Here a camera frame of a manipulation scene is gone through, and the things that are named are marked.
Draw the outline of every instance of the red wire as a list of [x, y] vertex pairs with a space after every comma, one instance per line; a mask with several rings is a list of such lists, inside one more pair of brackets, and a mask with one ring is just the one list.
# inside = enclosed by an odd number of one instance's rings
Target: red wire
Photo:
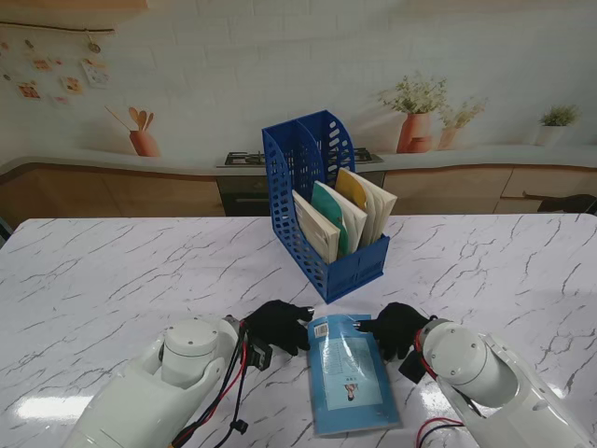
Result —
[[[226, 390], [222, 393], [222, 395], [220, 396], [220, 399], [223, 399], [226, 394], [228, 394], [228, 392], [232, 389], [232, 387], [234, 386], [234, 383], [236, 383], [238, 381], [238, 379], [241, 376], [241, 373], [243, 373], [244, 367], [246, 366], [246, 360], [248, 358], [246, 352], [247, 352], [247, 345], [246, 343], [243, 343], [243, 361], [241, 363], [241, 369], [238, 371], [238, 373], [236, 374], [236, 376], [234, 377], [234, 379], [232, 380], [232, 383], [229, 384], [229, 386], [226, 388]], [[207, 418], [205, 419], [205, 421], [202, 423], [202, 425], [205, 425], [207, 422], [209, 422], [209, 419], [212, 418], [212, 415], [214, 415], [215, 410], [217, 409], [217, 405], [212, 409], [212, 411], [210, 412], [210, 414], [207, 416]]]
[[417, 334], [414, 337], [414, 348], [417, 352], [419, 352], [421, 354], [421, 362], [423, 363], [423, 367], [425, 367], [425, 370], [427, 371], [427, 373], [429, 373], [429, 375], [435, 380], [437, 379], [437, 374], [433, 371], [433, 369], [431, 369], [431, 367], [429, 366], [429, 364], [427, 364], [427, 361], [425, 360], [424, 356], [423, 356], [423, 349], [421, 348], [421, 343], [419, 342], [419, 335], [421, 334], [421, 331], [417, 331]]
[[415, 448], [419, 448], [419, 439], [421, 438], [421, 434], [423, 433], [423, 429], [429, 425], [430, 423], [433, 422], [450, 422], [450, 423], [455, 423], [457, 425], [462, 425], [463, 422], [460, 422], [458, 420], [452, 420], [451, 418], [448, 417], [436, 417], [436, 418], [430, 418], [429, 420], [426, 420], [421, 427], [419, 428], [419, 432], [417, 432], [417, 440], [415, 442]]
[[[232, 383], [231, 383], [231, 384], [230, 384], [230, 385], [229, 385], [229, 386], [226, 388], [226, 390], [225, 390], [224, 392], [222, 392], [222, 395], [220, 395], [220, 397], [219, 397], [220, 399], [223, 399], [223, 398], [226, 396], [226, 394], [228, 394], [229, 390], [231, 390], [231, 389], [232, 389], [232, 387], [234, 386], [234, 383], [236, 383], [236, 382], [237, 382], [237, 380], [238, 380], [238, 379], [239, 379], [239, 377], [241, 376], [241, 373], [243, 372], [243, 370], [244, 370], [244, 368], [245, 368], [245, 366], [246, 366], [246, 361], [247, 361], [247, 359], [248, 359], [248, 356], [247, 356], [247, 343], [243, 343], [243, 360], [241, 361], [241, 369], [238, 371], [238, 373], [237, 373], [237, 374], [236, 374], [236, 376], [234, 377], [234, 380], [232, 380]], [[215, 406], [215, 407], [212, 409], [212, 411], [209, 413], [209, 415], [208, 415], [208, 416], [207, 416], [207, 418], [206, 418], [206, 419], [203, 421], [203, 423], [201, 423], [201, 426], [203, 426], [203, 425], [205, 425], [207, 422], [209, 422], [209, 419], [210, 419], [210, 418], [212, 418], [212, 416], [214, 415], [214, 413], [215, 413], [215, 410], [216, 410], [216, 409], [217, 409], [217, 405], [216, 405], [216, 406]], [[186, 436], [188, 436], [189, 434], [192, 434], [193, 432], [195, 432], [195, 430], [196, 430], [197, 428], [198, 428], [198, 427], [191, 426], [191, 427], [188, 429], [188, 431], [187, 431], [185, 434], [183, 434], [183, 436], [182, 436], [182, 437], [180, 437], [180, 438], [177, 438], [177, 439], [179, 439], [179, 440], [183, 440], [183, 439], [184, 439]]]

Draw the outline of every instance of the blue booklet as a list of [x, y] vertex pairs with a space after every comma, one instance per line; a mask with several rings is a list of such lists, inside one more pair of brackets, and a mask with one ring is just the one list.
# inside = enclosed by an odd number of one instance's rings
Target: blue booklet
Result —
[[353, 327], [370, 315], [328, 315], [309, 324], [315, 434], [398, 424], [392, 389], [373, 335]]

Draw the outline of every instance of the white book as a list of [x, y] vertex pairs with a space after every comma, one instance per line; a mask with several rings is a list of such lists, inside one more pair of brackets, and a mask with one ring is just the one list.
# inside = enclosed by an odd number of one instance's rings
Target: white book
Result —
[[385, 189], [381, 189], [372, 182], [369, 182], [364, 177], [361, 177], [360, 175], [355, 176], [358, 177], [358, 181], [361, 185], [365, 189], [368, 189], [373, 195], [373, 202], [375, 204], [375, 224], [371, 242], [375, 243], [382, 236], [383, 228], [388, 222], [388, 217], [390, 217], [390, 213], [392, 213], [392, 209], [398, 198], [394, 194], [387, 192]]
[[340, 230], [294, 190], [292, 197], [295, 201], [298, 226], [305, 238], [324, 263], [333, 263], [338, 256]]
[[348, 253], [353, 254], [361, 241], [361, 235], [363, 234], [365, 221], [367, 220], [367, 213], [326, 184], [322, 184], [318, 180], [315, 183], [325, 189], [340, 206], [346, 223], [346, 231], [348, 232]]

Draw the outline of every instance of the white pot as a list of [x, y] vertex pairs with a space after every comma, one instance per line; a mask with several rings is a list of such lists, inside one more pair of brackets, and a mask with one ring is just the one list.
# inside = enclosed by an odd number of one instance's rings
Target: white pot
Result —
[[567, 129], [567, 126], [541, 126], [535, 144], [540, 147], [554, 147]]

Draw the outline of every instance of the wooden utensil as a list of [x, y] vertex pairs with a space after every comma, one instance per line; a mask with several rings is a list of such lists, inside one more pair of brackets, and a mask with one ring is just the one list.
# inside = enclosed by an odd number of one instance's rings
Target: wooden utensil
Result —
[[145, 128], [147, 122], [147, 113], [145, 112], [145, 110], [139, 112], [139, 120], [137, 122], [139, 123], [139, 131], [142, 131], [143, 128]]
[[116, 115], [114, 112], [112, 112], [112, 111], [111, 111], [111, 110], [108, 108], [108, 106], [107, 106], [107, 105], [105, 105], [104, 107], [105, 107], [105, 110], [107, 110], [108, 112], [110, 112], [110, 114], [112, 114], [112, 116], [113, 116], [115, 119], [117, 119], [118, 121], [120, 121], [120, 123], [122, 123], [122, 126], [124, 126], [125, 128], [127, 128], [129, 131], [132, 131], [132, 129], [131, 129], [129, 126], [127, 126], [127, 125], [126, 125], [126, 123], [125, 123], [124, 121], [122, 121], [118, 115]]
[[139, 126], [139, 112], [134, 107], [129, 107], [129, 115], [131, 116], [132, 120]]
[[149, 118], [147, 119], [146, 130], [149, 129], [149, 125], [151, 124], [151, 121], [153, 121], [153, 112], [151, 112], [149, 114]]

